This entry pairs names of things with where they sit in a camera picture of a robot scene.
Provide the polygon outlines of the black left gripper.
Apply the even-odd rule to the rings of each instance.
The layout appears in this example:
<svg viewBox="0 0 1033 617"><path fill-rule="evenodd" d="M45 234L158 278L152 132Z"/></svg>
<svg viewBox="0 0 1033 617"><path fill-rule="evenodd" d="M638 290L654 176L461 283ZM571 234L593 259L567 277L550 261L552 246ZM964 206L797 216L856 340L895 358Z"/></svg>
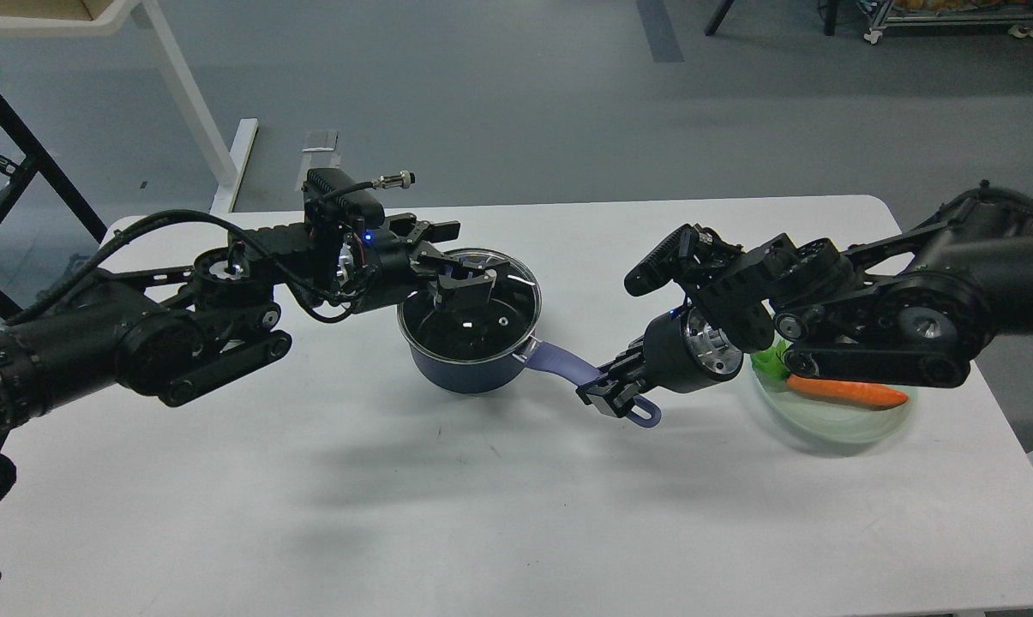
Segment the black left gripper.
<svg viewBox="0 0 1033 617"><path fill-rule="evenodd" d="M345 309L362 314L415 301L438 311L465 311L486 306L509 270L511 259L493 254L426 256L417 253L434 243L453 241L458 221L422 221L415 214L387 216L387 228L347 233L341 247L339 291Z"/></svg>

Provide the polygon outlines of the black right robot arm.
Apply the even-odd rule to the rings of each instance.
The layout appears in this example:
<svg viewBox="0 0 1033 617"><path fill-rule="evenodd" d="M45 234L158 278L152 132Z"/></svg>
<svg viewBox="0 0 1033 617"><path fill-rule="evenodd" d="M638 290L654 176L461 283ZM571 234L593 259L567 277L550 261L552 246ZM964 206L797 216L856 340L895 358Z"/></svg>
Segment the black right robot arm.
<svg viewBox="0 0 1033 617"><path fill-rule="evenodd" d="M821 385L954 389L995 336L1033 333L1033 199L982 181L913 230L842 251L784 234L747 251L682 225L623 280L634 297L667 284L683 304L581 379L583 403L626 417L653 389L731 381L776 338L780 366Z"/></svg>

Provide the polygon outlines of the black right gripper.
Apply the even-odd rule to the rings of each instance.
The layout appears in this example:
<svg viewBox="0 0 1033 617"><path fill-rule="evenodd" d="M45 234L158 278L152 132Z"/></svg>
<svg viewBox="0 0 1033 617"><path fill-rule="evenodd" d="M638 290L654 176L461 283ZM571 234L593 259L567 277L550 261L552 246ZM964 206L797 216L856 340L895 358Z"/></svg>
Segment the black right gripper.
<svg viewBox="0 0 1033 617"><path fill-rule="evenodd" d="M641 338L598 371L576 376L576 395L606 417L654 419L654 403L641 396L645 383L696 392L735 379L743 358L697 308L677 308L651 320Z"/></svg>

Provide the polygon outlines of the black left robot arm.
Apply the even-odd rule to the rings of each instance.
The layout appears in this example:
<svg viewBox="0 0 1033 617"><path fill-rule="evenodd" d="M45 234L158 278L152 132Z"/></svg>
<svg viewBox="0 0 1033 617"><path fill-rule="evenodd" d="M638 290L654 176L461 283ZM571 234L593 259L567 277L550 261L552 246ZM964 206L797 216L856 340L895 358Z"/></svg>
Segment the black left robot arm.
<svg viewBox="0 0 1033 617"><path fill-rule="evenodd" d="M137 238L197 222L223 228L226 245L187 267L102 267ZM0 323L0 501L17 481L3 444L30 419L112 384L178 407L288 354L291 336L277 328L277 286L321 323L413 296L438 309L484 305L513 261L436 248L459 232L456 221L316 202L300 223L257 230L168 210L117 232L81 269Z"/></svg>

